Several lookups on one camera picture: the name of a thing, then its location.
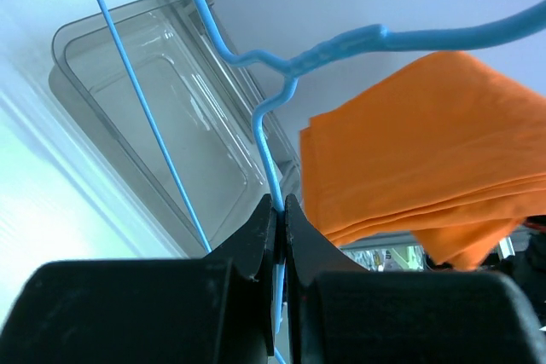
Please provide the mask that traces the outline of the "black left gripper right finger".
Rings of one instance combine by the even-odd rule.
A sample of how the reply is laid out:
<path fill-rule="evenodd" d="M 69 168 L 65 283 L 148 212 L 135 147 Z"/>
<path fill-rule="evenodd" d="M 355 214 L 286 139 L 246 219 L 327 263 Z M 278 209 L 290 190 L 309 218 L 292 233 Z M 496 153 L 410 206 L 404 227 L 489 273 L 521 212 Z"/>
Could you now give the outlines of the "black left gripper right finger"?
<path fill-rule="evenodd" d="M 285 201 L 295 363 L 542 363 L 545 337 L 506 275 L 364 269 Z"/>

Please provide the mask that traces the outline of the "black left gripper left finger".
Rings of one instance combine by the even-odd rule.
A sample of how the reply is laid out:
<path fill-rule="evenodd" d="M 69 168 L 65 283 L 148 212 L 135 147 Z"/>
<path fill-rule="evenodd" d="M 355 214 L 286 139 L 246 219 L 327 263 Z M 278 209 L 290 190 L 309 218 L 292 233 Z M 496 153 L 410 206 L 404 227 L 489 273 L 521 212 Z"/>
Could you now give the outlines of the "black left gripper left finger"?
<path fill-rule="evenodd" d="M 2 362 L 267 362 L 276 222 L 265 195 L 202 258 L 46 263 L 9 313 Z"/>

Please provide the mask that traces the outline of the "orange trousers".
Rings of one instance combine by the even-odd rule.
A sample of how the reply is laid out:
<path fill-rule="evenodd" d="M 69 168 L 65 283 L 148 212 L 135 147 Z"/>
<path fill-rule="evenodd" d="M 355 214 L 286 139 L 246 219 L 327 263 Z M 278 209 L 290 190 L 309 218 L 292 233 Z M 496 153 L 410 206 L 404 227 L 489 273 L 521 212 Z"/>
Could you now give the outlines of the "orange trousers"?
<path fill-rule="evenodd" d="M 462 52 L 414 61 L 300 134 L 305 214 L 334 245 L 408 231 L 477 268 L 545 212 L 545 99 Z"/>

